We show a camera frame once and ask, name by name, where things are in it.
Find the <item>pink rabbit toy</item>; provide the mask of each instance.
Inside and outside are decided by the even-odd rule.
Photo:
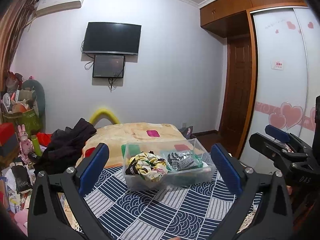
[[[21,151],[21,159],[25,164],[28,164],[29,158],[28,153],[32,152],[32,142],[28,139],[28,134],[26,133],[26,128],[24,124],[22,125],[22,129],[20,125],[18,125],[18,136],[20,140],[20,151]]]

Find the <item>blue and white patterned cloth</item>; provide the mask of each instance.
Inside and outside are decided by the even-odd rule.
[[[217,228],[235,201],[216,171],[211,183],[141,192],[128,191],[122,167],[103,169],[84,198],[115,240],[202,240]],[[258,205],[257,193],[252,204]]]

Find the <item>yellow foam tube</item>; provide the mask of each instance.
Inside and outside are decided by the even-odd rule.
[[[94,112],[94,114],[90,117],[89,123],[93,124],[96,122],[100,115],[106,115],[108,119],[112,122],[112,124],[119,124],[119,119],[108,109],[100,108]]]

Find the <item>clear plastic container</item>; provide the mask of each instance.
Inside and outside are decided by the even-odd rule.
[[[168,159],[168,154],[184,150],[192,150],[197,154],[208,167],[191,169],[186,171],[172,171],[164,175],[159,182],[144,180],[140,175],[126,175],[131,157],[140,152],[153,151],[155,155]],[[125,178],[127,187],[131,191],[144,191],[155,189],[175,188],[189,186],[202,182],[211,182],[216,166],[213,164],[210,155],[197,139],[168,142],[148,142],[148,143],[127,143],[124,154],[122,175]]]

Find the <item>television screen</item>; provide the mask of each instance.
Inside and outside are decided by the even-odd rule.
[[[123,55],[95,55],[92,77],[94,78],[123,78]]]
[[[84,37],[84,53],[138,55],[141,25],[89,22]]]

